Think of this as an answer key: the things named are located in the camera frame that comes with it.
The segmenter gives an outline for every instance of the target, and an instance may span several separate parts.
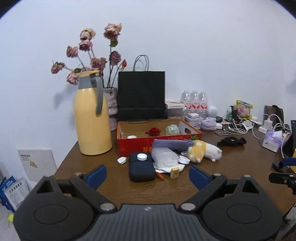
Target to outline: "gray ribbed plate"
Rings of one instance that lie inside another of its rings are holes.
[[[78,241],[217,241],[193,214],[174,205],[124,204],[113,214],[99,216]]]

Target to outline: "dark blue case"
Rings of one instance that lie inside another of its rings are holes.
[[[137,155],[145,153],[147,160],[139,161]],[[133,182],[149,182],[153,181],[156,177],[155,169],[153,166],[153,159],[148,152],[134,152],[129,157],[129,178]]]

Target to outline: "snack package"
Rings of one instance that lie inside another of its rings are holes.
[[[240,118],[250,119],[251,109],[253,109],[253,105],[243,102],[241,100],[237,100],[237,114]]]

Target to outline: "vase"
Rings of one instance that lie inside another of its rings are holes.
[[[104,88],[103,92],[108,105],[110,130],[114,131],[117,129],[117,88]]]
[[[108,105],[98,70],[79,74],[74,117],[81,153],[98,155],[112,148]]]

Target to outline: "red cardboard box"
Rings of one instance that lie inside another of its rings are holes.
[[[166,136],[165,129],[167,126],[175,124],[178,126],[180,135]],[[158,128],[161,133],[159,136],[150,137],[145,132],[151,128]],[[128,136],[134,135],[137,138],[127,139]],[[197,135],[202,138],[202,133],[181,119],[170,120],[148,120],[141,122],[120,121],[117,124],[117,144],[119,156],[129,156],[133,152],[151,152],[154,139],[189,139],[191,136]]]

